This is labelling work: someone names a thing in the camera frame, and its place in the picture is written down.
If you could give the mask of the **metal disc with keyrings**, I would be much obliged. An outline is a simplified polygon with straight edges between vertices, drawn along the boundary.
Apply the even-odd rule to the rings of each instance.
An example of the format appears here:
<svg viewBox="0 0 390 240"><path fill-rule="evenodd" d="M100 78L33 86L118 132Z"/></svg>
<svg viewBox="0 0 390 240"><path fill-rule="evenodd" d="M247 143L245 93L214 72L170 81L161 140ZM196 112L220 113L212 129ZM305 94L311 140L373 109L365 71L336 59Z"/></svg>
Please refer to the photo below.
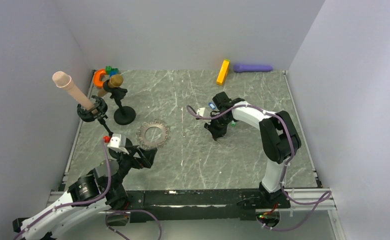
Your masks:
<svg viewBox="0 0 390 240"><path fill-rule="evenodd" d="M144 122L136 131L136 140L144 150L163 147L170 139L170 126L161 119Z"/></svg>

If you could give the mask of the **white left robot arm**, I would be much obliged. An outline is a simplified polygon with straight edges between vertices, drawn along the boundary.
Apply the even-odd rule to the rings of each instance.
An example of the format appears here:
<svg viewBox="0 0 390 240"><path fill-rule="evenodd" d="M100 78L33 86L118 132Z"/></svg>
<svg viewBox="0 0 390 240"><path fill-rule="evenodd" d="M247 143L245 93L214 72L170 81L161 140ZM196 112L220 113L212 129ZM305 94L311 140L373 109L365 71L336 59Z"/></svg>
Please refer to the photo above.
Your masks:
<svg viewBox="0 0 390 240"><path fill-rule="evenodd" d="M73 226L98 213L121 214L139 209L141 197L129 194L124 178L131 169L153 166L157 149L137 145L116 152L103 146L104 161L76 182L41 212L13 221L16 240L56 240Z"/></svg>

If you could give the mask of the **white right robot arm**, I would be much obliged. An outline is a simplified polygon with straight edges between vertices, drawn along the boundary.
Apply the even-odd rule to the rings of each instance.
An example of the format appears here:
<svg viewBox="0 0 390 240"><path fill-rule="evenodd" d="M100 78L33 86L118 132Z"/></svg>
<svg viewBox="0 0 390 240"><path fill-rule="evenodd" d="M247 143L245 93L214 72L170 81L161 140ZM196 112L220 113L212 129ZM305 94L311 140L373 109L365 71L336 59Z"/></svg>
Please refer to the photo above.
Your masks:
<svg viewBox="0 0 390 240"><path fill-rule="evenodd" d="M225 92L213 97L214 108L201 107L198 119L207 120L204 127L216 141L227 133L231 122L244 122L260 132L267 157L265 175L259 184L259 203L271 208L283 195L286 171L302 142L287 111L273 112L248 103L243 98L231 99Z"/></svg>

